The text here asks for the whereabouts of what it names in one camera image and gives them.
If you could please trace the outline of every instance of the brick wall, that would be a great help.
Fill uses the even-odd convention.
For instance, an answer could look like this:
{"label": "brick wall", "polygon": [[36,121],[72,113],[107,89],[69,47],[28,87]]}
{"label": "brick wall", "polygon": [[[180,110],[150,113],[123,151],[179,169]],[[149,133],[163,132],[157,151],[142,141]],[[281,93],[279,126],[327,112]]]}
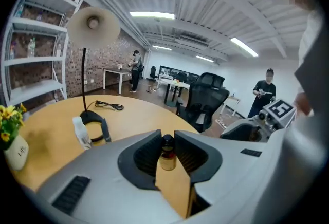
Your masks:
{"label": "brick wall", "polygon": [[[83,2],[81,8],[88,7],[89,4]],[[73,14],[73,9],[67,11],[61,26],[66,27],[68,20]],[[37,15],[42,12],[42,21],[58,25],[61,17],[55,13],[46,12],[39,8],[25,6],[22,17],[36,19]],[[55,38],[42,35],[30,35],[23,33],[15,33],[13,40],[16,42],[15,57],[22,58],[27,55],[27,45],[29,40],[35,38],[35,56],[51,56],[53,53]],[[61,44],[62,50],[64,46],[65,34],[62,33],[58,36],[58,44]],[[77,47],[69,41],[66,53],[65,65],[65,79],[67,96],[74,97],[81,94],[81,61],[82,61],[82,48]],[[96,50],[87,50],[86,64],[85,64],[85,77],[88,84],[85,85],[85,90],[90,91],[93,89],[101,88],[103,85],[103,68],[116,67],[122,64],[124,68],[128,68],[127,64],[133,58],[133,51],[139,50],[142,57],[145,56],[145,50],[127,33],[121,30],[118,39],[106,48]],[[52,62],[44,63],[31,63],[14,65],[10,67],[10,82],[12,88],[22,85],[33,83],[35,81],[47,80],[52,78]],[[55,62],[54,69],[56,71],[59,82],[62,82],[62,63]],[[119,82],[119,76],[114,73],[107,73],[106,85],[112,85]],[[62,99],[60,91],[55,92],[59,99]],[[27,109],[33,109],[43,103],[54,99],[54,93],[41,95],[26,101],[24,104]]]}

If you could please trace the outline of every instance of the power cord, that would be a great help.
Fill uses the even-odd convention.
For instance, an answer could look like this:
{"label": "power cord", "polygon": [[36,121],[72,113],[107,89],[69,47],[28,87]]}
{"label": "power cord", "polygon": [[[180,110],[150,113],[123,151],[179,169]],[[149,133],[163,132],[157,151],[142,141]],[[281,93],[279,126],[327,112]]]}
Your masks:
{"label": "power cord", "polygon": [[89,107],[95,103],[95,107],[97,108],[103,108],[103,107],[106,107],[106,106],[109,106],[112,110],[114,111],[122,111],[124,109],[123,105],[121,104],[117,104],[117,103],[106,103],[106,102],[102,102],[102,101],[95,101],[95,102],[92,102],[90,105],[88,105],[87,109],[89,109]]}

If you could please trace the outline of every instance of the white vase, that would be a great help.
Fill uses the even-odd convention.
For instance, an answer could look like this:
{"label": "white vase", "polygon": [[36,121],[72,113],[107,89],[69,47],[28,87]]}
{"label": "white vase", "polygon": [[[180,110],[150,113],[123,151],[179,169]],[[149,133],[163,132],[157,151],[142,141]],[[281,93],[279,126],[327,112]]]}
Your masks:
{"label": "white vase", "polygon": [[4,150],[8,164],[14,170],[21,170],[26,162],[29,146],[25,139],[17,135],[10,147]]}

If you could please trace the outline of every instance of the ceiling light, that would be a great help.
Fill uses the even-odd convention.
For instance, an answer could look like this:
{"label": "ceiling light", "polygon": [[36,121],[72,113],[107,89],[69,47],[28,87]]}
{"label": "ceiling light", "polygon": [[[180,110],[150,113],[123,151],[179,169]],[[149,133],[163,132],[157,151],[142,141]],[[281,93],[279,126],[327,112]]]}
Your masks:
{"label": "ceiling light", "polygon": [[156,48],[156,49],[167,49],[167,50],[171,50],[170,48],[165,48],[165,47],[160,47],[160,46],[155,46],[155,45],[153,45],[152,47],[153,48]]}
{"label": "ceiling light", "polygon": [[130,12],[131,16],[150,16],[150,17],[162,17],[169,18],[170,20],[175,19],[175,14],[171,13],[162,13],[162,12],[144,12],[144,11],[135,11]]}
{"label": "ceiling light", "polygon": [[201,56],[196,56],[196,57],[199,58],[199,59],[202,59],[202,60],[208,61],[208,62],[214,62],[213,60],[206,59],[206,58],[201,57]]}
{"label": "ceiling light", "polygon": [[251,48],[249,48],[246,44],[244,44],[242,41],[239,41],[237,38],[232,38],[231,42],[237,44],[239,47],[243,48],[245,51],[250,53],[254,57],[258,57],[258,54],[254,52]]}

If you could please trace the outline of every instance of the black shirt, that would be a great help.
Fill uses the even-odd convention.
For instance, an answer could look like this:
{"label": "black shirt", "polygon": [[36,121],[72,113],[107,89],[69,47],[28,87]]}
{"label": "black shirt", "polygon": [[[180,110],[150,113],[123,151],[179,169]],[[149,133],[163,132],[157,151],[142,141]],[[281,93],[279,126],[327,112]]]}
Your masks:
{"label": "black shirt", "polygon": [[253,102],[252,107],[262,109],[265,105],[271,102],[272,96],[276,96],[277,88],[271,83],[267,84],[265,80],[257,82],[255,88],[253,90],[259,91],[262,89],[264,92],[271,92],[272,94],[262,95],[260,98],[256,96],[255,101]]}

